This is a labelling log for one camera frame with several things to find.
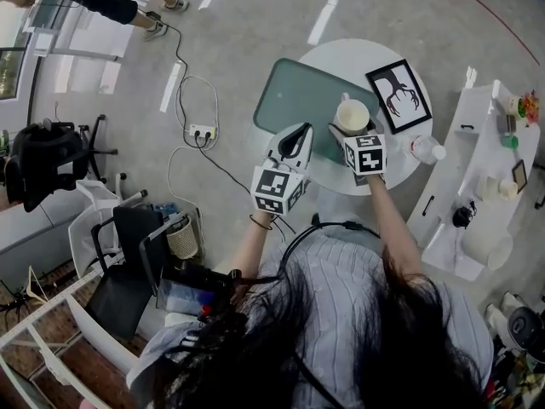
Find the beige wicker basket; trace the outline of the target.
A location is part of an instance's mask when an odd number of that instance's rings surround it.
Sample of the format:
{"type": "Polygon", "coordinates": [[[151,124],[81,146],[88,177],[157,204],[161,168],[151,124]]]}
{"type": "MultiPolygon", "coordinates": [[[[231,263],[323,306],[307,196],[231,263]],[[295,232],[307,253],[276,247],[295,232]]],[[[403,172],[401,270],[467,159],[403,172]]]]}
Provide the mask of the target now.
{"type": "Polygon", "coordinates": [[[192,228],[192,219],[183,216],[166,230],[170,252],[181,260],[194,258],[198,254],[198,242],[192,228]]]}

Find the person's striped grey shirt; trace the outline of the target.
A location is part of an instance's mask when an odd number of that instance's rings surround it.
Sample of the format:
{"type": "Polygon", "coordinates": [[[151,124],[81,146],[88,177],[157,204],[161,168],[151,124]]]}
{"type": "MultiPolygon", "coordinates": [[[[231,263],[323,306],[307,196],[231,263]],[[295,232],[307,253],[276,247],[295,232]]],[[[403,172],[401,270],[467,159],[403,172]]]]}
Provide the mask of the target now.
{"type": "Polygon", "coordinates": [[[332,228],[233,311],[159,331],[127,385],[140,409],[486,409],[492,360],[460,291],[332,228]]]}

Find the pot of colourful flowers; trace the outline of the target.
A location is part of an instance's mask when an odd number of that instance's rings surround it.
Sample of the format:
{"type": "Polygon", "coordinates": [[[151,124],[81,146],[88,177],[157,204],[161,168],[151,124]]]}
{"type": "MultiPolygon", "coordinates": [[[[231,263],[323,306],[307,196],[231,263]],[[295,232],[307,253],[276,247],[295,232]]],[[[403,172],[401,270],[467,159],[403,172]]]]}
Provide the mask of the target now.
{"type": "Polygon", "coordinates": [[[507,114],[526,121],[527,124],[537,124],[540,118],[540,101],[536,91],[532,90],[522,96],[511,96],[507,114]]]}

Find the white perforated rail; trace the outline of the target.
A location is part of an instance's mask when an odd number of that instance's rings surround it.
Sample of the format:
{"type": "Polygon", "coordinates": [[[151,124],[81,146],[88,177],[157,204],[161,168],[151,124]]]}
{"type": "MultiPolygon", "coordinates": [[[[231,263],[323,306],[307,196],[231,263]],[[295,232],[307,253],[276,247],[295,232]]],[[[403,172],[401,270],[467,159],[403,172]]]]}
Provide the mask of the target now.
{"type": "Polygon", "coordinates": [[[89,272],[83,278],[79,279],[77,282],[31,313],[27,318],[13,327],[4,336],[0,337],[0,369],[4,371],[8,380],[12,383],[15,390],[19,393],[20,397],[30,409],[55,409],[55,406],[46,398],[46,396],[41,394],[39,388],[28,383],[24,377],[19,379],[17,376],[17,371],[12,369],[2,356],[2,350],[6,346],[14,344],[16,338],[25,331],[32,337],[30,345],[38,348],[38,351],[44,358],[46,366],[54,373],[55,377],[60,382],[68,383],[96,409],[112,409],[88,386],[79,380],[76,375],[60,360],[60,358],[51,350],[53,344],[45,342],[35,327],[35,323],[48,312],[62,303],[67,304],[67,297],[74,298],[73,295],[77,293],[77,291],[94,280],[101,278],[102,275],[103,272],[101,270],[93,270],[89,272]]]}

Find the green rectangular tray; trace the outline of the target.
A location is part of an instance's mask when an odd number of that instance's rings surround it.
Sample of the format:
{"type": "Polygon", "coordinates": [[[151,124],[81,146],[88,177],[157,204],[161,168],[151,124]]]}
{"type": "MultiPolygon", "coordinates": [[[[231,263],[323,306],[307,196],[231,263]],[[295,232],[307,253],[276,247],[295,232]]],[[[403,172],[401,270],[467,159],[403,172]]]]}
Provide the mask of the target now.
{"type": "Polygon", "coordinates": [[[372,117],[379,111],[376,95],[356,84],[298,61],[281,58],[271,70],[254,112],[257,128],[272,134],[298,123],[313,126],[313,153],[343,164],[341,149],[328,130],[343,94],[364,103],[372,117]]]}

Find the white curved panel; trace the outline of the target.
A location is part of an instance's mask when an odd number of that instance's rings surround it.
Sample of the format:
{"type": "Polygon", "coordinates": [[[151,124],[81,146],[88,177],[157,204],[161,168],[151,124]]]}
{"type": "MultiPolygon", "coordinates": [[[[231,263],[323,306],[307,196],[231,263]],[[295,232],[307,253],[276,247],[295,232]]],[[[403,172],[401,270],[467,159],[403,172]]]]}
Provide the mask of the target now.
{"type": "Polygon", "coordinates": [[[138,358],[97,324],[73,297],[67,297],[66,302],[85,339],[126,375],[136,365],[138,358]]]}

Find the round white side table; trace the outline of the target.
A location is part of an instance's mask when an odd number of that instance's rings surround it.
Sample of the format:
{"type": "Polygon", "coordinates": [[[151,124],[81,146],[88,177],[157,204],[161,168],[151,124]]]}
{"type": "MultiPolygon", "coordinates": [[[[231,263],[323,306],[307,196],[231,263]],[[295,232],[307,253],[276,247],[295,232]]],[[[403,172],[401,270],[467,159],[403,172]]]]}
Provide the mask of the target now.
{"type": "MultiPolygon", "coordinates": [[[[303,55],[298,62],[373,92],[365,74],[401,59],[399,54],[382,44],[350,38],[323,43],[303,55]]],[[[387,169],[384,176],[387,187],[393,188],[405,181],[419,165],[416,159],[400,152],[399,143],[408,135],[431,134],[433,121],[430,119],[398,134],[392,134],[380,107],[373,118],[381,121],[382,134],[387,138],[387,169]]],[[[257,144],[265,147],[274,134],[256,126],[255,128],[257,144]]],[[[313,182],[336,193],[350,196],[367,196],[370,193],[367,185],[355,185],[353,173],[345,163],[337,164],[314,153],[307,173],[313,182]]]]}

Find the dark framed window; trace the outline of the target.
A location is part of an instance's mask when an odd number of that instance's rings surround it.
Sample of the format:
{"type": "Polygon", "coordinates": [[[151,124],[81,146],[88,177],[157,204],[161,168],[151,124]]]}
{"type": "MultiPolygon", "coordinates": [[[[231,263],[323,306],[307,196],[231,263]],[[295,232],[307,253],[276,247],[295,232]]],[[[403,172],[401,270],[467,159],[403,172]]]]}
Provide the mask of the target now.
{"type": "Polygon", "coordinates": [[[26,30],[30,9],[0,2],[0,101],[16,97],[30,33],[26,30]]]}

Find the black framed antler picture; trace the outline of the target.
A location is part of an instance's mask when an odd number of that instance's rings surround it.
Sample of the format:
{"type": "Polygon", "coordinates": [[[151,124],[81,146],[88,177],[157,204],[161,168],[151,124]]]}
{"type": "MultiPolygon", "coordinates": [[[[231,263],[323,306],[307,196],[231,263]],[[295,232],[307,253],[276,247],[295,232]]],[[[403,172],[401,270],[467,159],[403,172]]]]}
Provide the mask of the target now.
{"type": "Polygon", "coordinates": [[[365,76],[393,134],[432,118],[420,85],[406,60],[367,72],[365,76]]]}

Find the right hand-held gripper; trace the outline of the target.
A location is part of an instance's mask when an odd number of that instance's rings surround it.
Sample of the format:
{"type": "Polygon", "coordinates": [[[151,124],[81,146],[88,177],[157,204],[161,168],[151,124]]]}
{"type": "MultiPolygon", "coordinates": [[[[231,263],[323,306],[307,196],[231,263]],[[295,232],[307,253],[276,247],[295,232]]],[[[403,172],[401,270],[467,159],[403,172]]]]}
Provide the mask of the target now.
{"type": "Polygon", "coordinates": [[[352,171],[356,186],[367,184],[368,176],[382,176],[387,166],[387,149],[382,123],[371,118],[367,124],[368,135],[347,137],[336,124],[329,123],[328,130],[338,144],[342,144],[344,159],[352,171]]]}

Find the small grey box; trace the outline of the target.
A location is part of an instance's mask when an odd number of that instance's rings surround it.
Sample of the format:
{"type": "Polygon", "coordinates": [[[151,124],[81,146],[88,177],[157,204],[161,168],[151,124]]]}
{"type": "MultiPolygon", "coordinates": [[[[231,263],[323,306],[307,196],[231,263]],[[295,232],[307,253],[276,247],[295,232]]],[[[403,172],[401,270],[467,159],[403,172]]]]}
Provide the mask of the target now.
{"type": "Polygon", "coordinates": [[[496,127],[500,135],[513,135],[517,131],[517,120],[514,115],[500,113],[496,116],[496,127]]]}

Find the white lampshade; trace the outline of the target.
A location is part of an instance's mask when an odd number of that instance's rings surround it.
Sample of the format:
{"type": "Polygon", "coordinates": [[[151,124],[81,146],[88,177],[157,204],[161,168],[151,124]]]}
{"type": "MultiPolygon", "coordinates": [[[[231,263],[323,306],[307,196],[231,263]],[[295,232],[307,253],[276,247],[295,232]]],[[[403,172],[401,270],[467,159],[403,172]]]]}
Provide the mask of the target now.
{"type": "Polygon", "coordinates": [[[472,200],[469,206],[457,211],[453,222],[464,229],[461,239],[464,256],[490,270],[497,270],[507,262],[513,250],[507,204],[472,200]]]}

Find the small brown picture frame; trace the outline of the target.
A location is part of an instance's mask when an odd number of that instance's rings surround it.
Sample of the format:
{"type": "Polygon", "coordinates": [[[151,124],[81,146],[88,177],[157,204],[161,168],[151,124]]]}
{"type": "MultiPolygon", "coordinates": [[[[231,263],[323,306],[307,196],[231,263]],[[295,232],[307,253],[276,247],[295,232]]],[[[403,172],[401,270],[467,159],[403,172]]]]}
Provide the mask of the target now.
{"type": "Polygon", "coordinates": [[[517,193],[521,193],[526,187],[528,179],[525,168],[525,161],[521,159],[513,168],[512,168],[513,181],[517,185],[517,193]]]}

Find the white cup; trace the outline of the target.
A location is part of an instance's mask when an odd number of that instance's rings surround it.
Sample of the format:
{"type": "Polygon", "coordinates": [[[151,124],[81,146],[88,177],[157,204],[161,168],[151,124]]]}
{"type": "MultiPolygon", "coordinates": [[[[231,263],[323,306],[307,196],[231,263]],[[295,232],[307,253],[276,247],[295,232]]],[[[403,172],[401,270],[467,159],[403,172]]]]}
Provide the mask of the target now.
{"type": "Polygon", "coordinates": [[[341,95],[333,124],[346,135],[363,135],[370,123],[370,112],[361,101],[352,99],[348,93],[341,95]]]}

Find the black tablet screen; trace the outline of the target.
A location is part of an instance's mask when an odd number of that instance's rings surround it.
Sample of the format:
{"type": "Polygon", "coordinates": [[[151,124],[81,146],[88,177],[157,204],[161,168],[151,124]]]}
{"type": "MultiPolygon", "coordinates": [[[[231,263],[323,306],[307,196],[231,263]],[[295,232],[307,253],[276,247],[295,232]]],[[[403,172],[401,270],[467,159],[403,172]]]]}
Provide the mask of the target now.
{"type": "Polygon", "coordinates": [[[162,270],[156,306],[168,313],[206,317],[229,308],[240,271],[228,274],[184,263],[162,270]]]}

